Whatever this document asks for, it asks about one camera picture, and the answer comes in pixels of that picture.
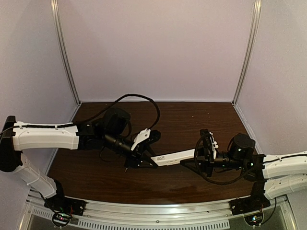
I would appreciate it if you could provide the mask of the white remote control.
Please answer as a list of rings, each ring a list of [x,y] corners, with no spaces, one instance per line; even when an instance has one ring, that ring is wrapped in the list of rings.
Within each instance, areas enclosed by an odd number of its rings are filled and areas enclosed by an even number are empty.
[[[194,151],[195,149],[189,149],[180,152],[153,156],[151,157],[151,160],[153,160],[158,165],[158,167],[176,165],[180,164],[180,162],[183,160],[192,159],[194,156]]]

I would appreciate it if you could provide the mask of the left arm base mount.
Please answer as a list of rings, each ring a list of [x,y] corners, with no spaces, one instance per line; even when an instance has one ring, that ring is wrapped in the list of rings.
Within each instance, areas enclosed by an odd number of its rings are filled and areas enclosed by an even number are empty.
[[[49,208],[53,215],[51,217],[52,223],[55,227],[60,229],[68,226],[73,220],[74,216],[82,217],[85,211],[86,202],[84,200],[64,197],[63,199],[57,198],[44,198],[44,207]]]

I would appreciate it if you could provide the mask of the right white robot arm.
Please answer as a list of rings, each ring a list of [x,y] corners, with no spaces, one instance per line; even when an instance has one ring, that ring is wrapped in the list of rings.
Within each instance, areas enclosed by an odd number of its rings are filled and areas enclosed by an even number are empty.
[[[307,153],[256,154],[255,140],[236,134],[219,152],[212,132],[202,130],[195,148],[173,154],[169,162],[188,166],[205,181],[220,186],[253,183],[250,196],[271,200],[307,188]]]

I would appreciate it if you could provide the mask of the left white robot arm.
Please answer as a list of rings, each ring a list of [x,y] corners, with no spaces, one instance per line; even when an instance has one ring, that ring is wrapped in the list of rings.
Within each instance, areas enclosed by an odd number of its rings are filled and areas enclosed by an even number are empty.
[[[158,141],[161,133],[146,128],[130,141],[122,136],[126,126],[130,126],[130,115],[119,108],[110,108],[102,118],[79,124],[27,124],[9,116],[0,134],[0,170],[18,173],[41,194],[47,207],[62,210],[67,205],[67,199],[61,183],[41,173],[23,155],[23,150],[57,148],[102,151],[108,148],[125,157],[126,168],[137,168],[144,161],[151,168],[157,168],[157,163],[144,152],[153,153],[150,144]]]

